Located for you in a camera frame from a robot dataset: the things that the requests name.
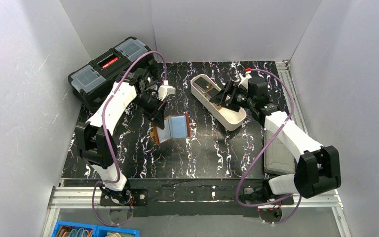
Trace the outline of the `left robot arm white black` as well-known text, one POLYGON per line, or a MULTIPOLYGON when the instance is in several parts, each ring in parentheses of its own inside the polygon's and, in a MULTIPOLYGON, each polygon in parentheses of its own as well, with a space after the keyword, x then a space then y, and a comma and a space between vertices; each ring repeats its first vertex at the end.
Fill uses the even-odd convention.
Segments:
POLYGON ((122 192, 127 178, 117 162, 114 130, 131 103, 143 109, 144 117, 163 129, 165 99, 155 91, 155 81, 147 69, 118 75, 100 108, 86 122, 75 127, 79 156, 88 161, 102 179, 103 185, 115 193, 122 192))

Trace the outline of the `brown leather card holder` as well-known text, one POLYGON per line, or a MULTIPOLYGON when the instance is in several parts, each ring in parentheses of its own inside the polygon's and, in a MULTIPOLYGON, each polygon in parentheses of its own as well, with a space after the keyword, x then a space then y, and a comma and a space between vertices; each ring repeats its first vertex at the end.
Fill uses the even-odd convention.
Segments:
POLYGON ((154 125, 153 130, 150 132, 151 141, 157 145, 170 139, 188 138, 191 136, 188 114, 168 116, 164 120, 164 125, 164 129, 160 129, 154 125))

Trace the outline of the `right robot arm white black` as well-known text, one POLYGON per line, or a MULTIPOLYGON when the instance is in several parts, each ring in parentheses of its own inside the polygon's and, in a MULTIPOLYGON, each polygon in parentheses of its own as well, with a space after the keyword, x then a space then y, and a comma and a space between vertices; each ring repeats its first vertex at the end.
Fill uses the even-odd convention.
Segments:
POLYGON ((300 194, 311 198, 341 186, 338 150, 334 146, 323 146, 304 133, 290 115, 273 102, 264 78, 252 77, 243 84, 230 80, 209 101, 232 111, 250 110, 253 118, 273 133, 272 139, 279 139, 297 161, 294 174, 264 180, 255 196, 270 199, 300 194))

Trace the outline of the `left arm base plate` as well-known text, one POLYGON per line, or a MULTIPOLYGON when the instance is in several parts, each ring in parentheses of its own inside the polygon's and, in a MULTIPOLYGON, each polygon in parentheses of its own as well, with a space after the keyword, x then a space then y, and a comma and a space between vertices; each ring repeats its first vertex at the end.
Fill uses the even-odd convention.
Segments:
POLYGON ((101 206, 146 206, 148 204, 147 189, 128 189, 115 192, 106 188, 101 189, 101 206))

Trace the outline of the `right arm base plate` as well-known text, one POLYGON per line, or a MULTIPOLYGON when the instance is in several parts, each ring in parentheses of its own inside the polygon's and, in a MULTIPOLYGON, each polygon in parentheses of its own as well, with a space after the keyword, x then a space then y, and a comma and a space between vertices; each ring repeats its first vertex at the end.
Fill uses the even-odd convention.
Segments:
POLYGON ((282 194, 273 195, 269 194, 266 189, 256 187, 244 188, 242 194, 239 196, 241 201, 245 204, 262 204, 266 205, 276 205, 279 204, 292 204, 292 195, 282 194))

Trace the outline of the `white oblong tray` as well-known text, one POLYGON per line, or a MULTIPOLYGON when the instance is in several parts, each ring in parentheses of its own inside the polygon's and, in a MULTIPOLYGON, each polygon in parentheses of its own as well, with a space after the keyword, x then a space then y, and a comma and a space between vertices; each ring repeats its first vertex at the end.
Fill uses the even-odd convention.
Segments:
POLYGON ((210 102, 210 99, 221 91, 221 88, 207 75, 200 74, 195 76, 190 81, 190 85, 192 95, 226 130, 234 131, 243 124, 247 116, 244 109, 239 109, 238 112, 235 112, 210 102))

